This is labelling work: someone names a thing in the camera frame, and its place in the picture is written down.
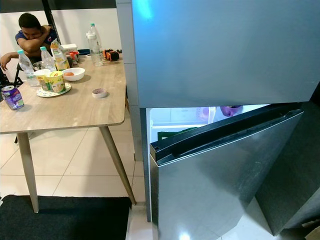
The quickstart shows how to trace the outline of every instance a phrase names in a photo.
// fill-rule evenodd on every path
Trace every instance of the wooden table top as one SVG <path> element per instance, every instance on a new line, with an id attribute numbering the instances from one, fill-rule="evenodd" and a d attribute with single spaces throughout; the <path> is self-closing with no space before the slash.
<path id="1" fill-rule="evenodd" d="M 0 103 L 0 134 L 34 132 L 39 130 L 71 129 L 119 125 L 125 120 L 126 78 L 122 60 L 106 62 L 95 67 L 90 57 L 81 56 L 79 68 L 84 77 L 66 81 L 69 92 L 54 97 L 39 97 L 39 87 L 27 83 L 18 89 L 24 107 L 11 110 Z M 104 88 L 105 98 L 94 98 L 92 90 Z"/>

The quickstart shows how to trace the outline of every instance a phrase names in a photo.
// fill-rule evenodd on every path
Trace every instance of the table leg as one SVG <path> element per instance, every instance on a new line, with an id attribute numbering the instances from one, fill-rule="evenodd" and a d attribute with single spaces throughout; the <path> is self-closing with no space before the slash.
<path id="1" fill-rule="evenodd" d="M 126 174 L 124 165 L 123 165 L 123 163 L 121 161 L 121 158 L 119 156 L 117 147 L 115 145 L 114 139 L 112 138 L 110 130 L 109 130 L 108 126 L 101 126 L 101 127 L 99 127 L 99 129 L 100 129 L 100 132 L 101 132 L 101 134 L 103 136 L 105 144 L 109 149 L 109 152 L 110 152 L 110 155 L 112 157 L 114 166 L 115 166 L 116 170 L 119 173 L 119 176 L 120 176 L 120 178 L 122 180 L 122 183 L 123 183 L 123 185 L 125 187 L 126 192 L 129 195 L 131 203 L 133 205 L 136 205 L 137 202 L 135 200 L 134 193 L 132 192 L 132 189 L 131 189 L 131 186 L 130 186 L 130 183 L 129 183 L 129 180 L 128 180 L 128 176 Z"/>
<path id="2" fill-rule="evenodd" d="M 26 179 L 26 184 L 29 189 L 33 211 L 35 213 L 38 213 L 39 204 L 38 204 L 37 186 L 36 186 L 35 170 L 34 170 L 34 164 L 32 162 L 28 133 L 27 132 L 18 133 L 17 137 L 18 137 L 20 154 L 21 154 L 21 159 L 23 164 L 24 175 Z"/>

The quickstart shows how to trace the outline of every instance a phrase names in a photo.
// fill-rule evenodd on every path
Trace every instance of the man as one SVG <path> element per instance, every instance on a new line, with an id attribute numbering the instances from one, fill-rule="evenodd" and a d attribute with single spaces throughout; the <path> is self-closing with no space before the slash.
<path id="1" fill-rule="evenodd" d="M 40 25 L 36 16 L 30 13 L 23 13 L 19 17 L 21 30 L 15 35 L 17 44 L 24 50 L 32 63 L 41 61 L 40 47 L 45 46 L 50 52 L 51 42 L 57 38 L 56 32 L 48 25 Z M 0 59 L 1 68 L 7 70 L 7 64 L 11 59 L 19 58 L 18 53 L 8 52 Z"/>

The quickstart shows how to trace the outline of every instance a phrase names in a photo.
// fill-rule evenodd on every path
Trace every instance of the purple container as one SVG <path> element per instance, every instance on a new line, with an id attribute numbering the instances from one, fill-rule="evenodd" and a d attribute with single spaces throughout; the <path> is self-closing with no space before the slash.
<path id="1" fill-rule="evenodd" d="M 20 109 L 25 105 L 20 91 L 12 85 L 3 87 L 1 94 L 11 110 Z"/>
<path id="2" fill-rule="evenodd" d="M 233 117 L 240 109 L 241 109 L 241 105 L 239 106 L 221 106 L 221 112 L 223 115 L 225 115 L 226 117 Z"/>

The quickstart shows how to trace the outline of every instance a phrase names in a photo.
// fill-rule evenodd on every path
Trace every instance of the yellow cup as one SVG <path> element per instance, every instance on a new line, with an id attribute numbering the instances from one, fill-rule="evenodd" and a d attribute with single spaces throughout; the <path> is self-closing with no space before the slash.
<path id="1" fill-rule="evenodd" d="M 66 90 L 62 71 L 53 71 L 47 75 L 46 78 L 48 79 L 51 88 L 55 93 L 61 93 Z"/>
<path id="2" fill-rule="evenodd" d="M 36 79 L 39 81 L 40 86 L 43 90 L 49 91 L 51 90 L 50 83 L 48 82 L 47 75 L 50 74 L 49 69 L 41 69 L 34 72 Z"/>

